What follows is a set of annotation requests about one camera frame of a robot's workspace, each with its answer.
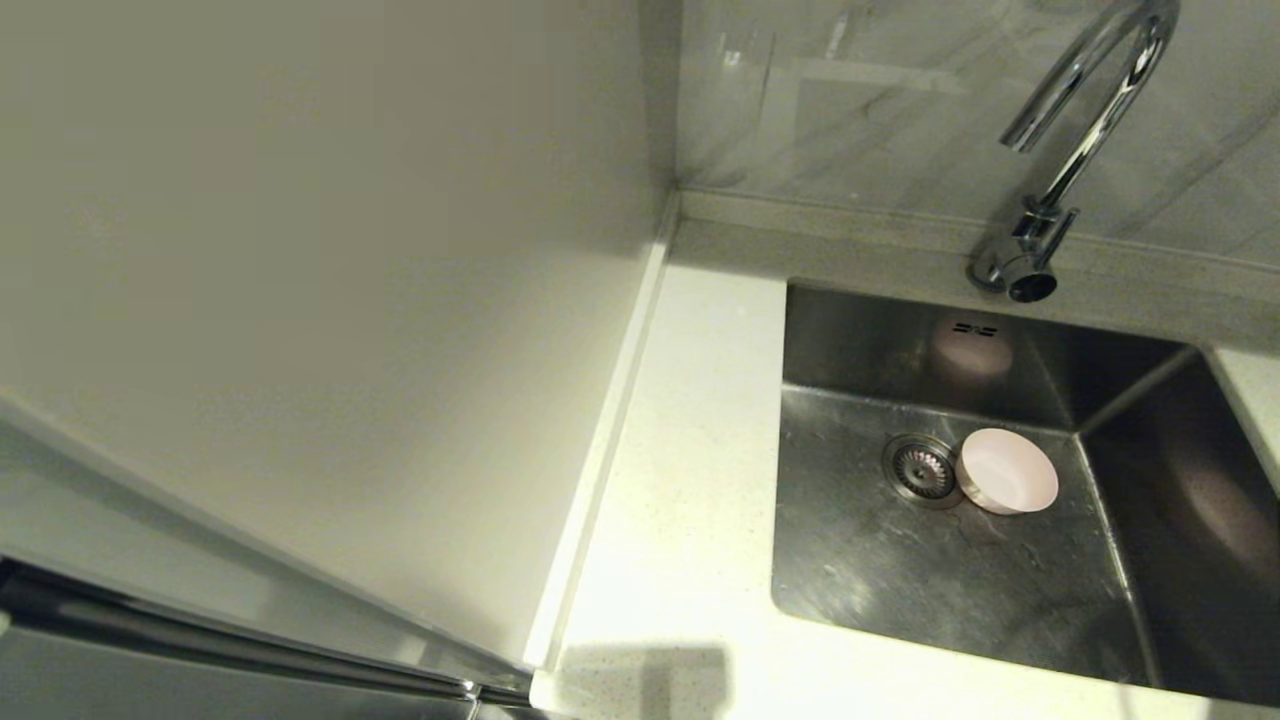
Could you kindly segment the stainless steel sink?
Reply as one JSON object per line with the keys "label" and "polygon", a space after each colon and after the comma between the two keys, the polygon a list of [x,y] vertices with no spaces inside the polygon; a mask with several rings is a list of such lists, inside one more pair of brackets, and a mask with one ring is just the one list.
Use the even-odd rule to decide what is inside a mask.
{"label": "stainless steel sink", "polygon": [[[777,609],[1280,708],[1280,492],[1199,348],[809,284],[783,318]],[[890,437],[983,428],[1048,455],[1052,506],[924,509],[884,478]]]}

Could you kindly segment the white edge trim strip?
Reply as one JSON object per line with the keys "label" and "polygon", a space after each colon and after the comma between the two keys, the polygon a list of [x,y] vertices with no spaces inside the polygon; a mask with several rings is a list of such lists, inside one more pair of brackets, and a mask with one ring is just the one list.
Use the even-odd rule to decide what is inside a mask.
{"label": "white edge trim strip", "polygon": [[524,665],[535,670],[554,667],[561,655],[563,634],[570,624],[573,598],[589,556],[599,507],[643,360],[652,315],[660,295],[669,247],[678,232],[682,204],[681,190],[668,193],[654,240],[643,252],[643,274],[632,311],[524,650]]}

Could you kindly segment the round metal drain strainer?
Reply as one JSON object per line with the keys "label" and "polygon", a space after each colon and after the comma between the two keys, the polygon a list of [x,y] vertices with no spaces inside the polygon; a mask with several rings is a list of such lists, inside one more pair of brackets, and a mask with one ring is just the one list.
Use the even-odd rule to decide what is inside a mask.
{"label": "round metal drain strainer", "polygon": [[932,436],[892,436],[881,454],[887,482],[908,502],[924,509],[947,510],[960,505],[964,493],[957,478],[957,454]]}

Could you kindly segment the tall white cabinet panel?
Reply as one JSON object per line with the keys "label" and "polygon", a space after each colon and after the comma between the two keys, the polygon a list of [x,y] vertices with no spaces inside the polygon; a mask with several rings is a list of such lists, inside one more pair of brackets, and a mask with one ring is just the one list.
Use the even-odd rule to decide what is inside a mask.
{"label": "tall white cabinet panel", "polygon": [[524,665],[675,183],[682,18],[0,0],[0,400]]}

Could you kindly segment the pink bowl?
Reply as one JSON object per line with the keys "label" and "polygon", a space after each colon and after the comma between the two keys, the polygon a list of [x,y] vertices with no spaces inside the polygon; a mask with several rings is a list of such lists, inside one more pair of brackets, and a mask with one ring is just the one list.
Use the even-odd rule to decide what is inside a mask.
{"label": "pink bowl", "polygon": [[970,433],[961,442],[956,473],[965,496],[987,512],[1039,512],[1059,498],[1059,474],[1048,455],[1011,430]]}

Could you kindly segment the chrome gooseneck faucet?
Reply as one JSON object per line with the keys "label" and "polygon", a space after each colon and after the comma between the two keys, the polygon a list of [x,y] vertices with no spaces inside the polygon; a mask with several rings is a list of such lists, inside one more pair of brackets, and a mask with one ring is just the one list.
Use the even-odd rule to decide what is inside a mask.
{"label": "chrome gooseneck faucet", "polygon": [[1004,236],[984,240],[966,265],[968,279],[1015,304],[1036,304],[1059,287],[1052,260],[1079,217],[1064,199],[1121,124],[1162,61],[1181,14],[1181,0],[1112,0],[1062,51],[1000,137],[1027,154],[1094,72],[1130,41],[1105,102],[1065,155],[1046,190],[1021,200],[1021,217]]}

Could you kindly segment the grey glossy appliance door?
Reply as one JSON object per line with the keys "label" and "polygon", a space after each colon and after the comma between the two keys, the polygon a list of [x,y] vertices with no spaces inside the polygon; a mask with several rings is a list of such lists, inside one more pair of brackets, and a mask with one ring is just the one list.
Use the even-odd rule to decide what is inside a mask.
{"label": "grey glossy appliance door", "polygon": [[0,720],[488,720],[529,712],[531,685],[0,400]]}

